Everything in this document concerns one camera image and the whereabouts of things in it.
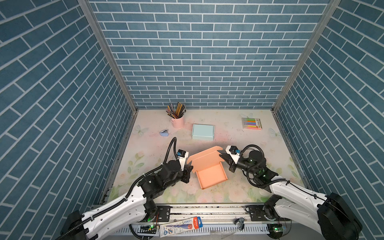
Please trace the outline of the pink paper box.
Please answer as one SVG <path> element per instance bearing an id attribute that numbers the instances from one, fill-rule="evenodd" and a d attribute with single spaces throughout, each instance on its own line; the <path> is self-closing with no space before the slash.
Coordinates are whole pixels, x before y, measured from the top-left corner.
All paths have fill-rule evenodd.
<path id="1" fill-rule="evenodd" d="M 188 164 L 193 167 L 192 172 L 197 175 L 202 190 L 208 189 L 228 180 L 220 157 L 223 148 L 215 146 L 190 156 Z"/>

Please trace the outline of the light blue paper box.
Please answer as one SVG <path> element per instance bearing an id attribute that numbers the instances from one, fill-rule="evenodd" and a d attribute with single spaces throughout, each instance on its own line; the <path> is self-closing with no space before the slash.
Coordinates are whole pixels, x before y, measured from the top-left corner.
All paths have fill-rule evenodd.
<path id="1" fill-rule="evenodd" d="M 215 126 L 193 124 L 192 139 L 202 141 L 213 141 L 215 134 Z"/>

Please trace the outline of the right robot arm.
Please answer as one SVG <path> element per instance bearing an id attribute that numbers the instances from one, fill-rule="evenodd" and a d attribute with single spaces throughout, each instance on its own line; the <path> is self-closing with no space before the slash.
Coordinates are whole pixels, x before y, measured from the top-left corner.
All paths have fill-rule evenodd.
<path id="1" fill-rule="evenodd" d="M 267 167 L 264 151 L 257 145 L 242 150 L 228 146 L 219 156 L 230 172 L 240 169 L 250 185 L 272 196 L 263 211 L 269 220 L 280 218 L 300 223 L 326 240 L 357 240 L 363 226 L 346 201 L 338 194 L 318 193 L 294 184 Z"/>

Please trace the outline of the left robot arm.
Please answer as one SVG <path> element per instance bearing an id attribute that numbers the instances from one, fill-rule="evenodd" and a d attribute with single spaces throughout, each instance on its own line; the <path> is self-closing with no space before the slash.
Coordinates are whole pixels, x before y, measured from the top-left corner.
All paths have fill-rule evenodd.
<path id="1" fill-rule="evenodd" d="M 128 192 L 108 204 L 81 214 L 71 213 L 59 240 L 103 240 L 117 230 L 136 222 L 150 221 L 158 207 L 154 199 L 177 182 L 188 183 L 193 166 L 171 160 L 140 176 Z"/>

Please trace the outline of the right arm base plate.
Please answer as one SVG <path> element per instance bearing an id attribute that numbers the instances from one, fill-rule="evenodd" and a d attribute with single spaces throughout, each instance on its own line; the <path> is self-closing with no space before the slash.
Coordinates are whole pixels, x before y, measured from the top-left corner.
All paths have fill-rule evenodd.
<path id="1" fill-rule="evenodd" d="M 251 221 L 269 221 L 269 222 L 284 222 L 290 221 L 286 218 L 278 217 L 275 212 L 267 213 L 264 205 L 247 205 L 244 210 L 250 215 Z"/>

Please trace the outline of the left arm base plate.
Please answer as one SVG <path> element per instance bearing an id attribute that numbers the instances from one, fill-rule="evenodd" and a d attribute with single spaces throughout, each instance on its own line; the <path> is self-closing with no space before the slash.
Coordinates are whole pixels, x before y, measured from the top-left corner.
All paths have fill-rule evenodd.
<path id="1" fill-rule="evenodd" d="M 160 205 L 157 206 L 156 212 L 150 215 L 147 214 L 139 223 L 166 223 L 170 221 L 170 216 L 171 206 Z"/>

